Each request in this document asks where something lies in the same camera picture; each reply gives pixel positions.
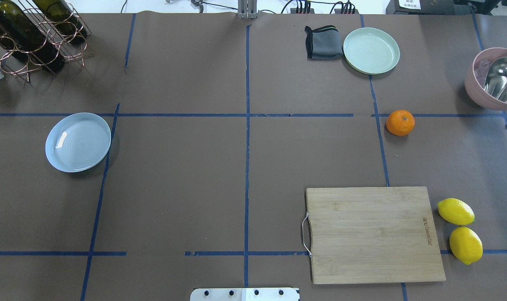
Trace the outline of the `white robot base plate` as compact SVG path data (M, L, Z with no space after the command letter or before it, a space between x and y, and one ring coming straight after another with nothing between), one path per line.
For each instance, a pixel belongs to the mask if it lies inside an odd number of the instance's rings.
M198 288L190 294L191 301L299 301L298 288Z

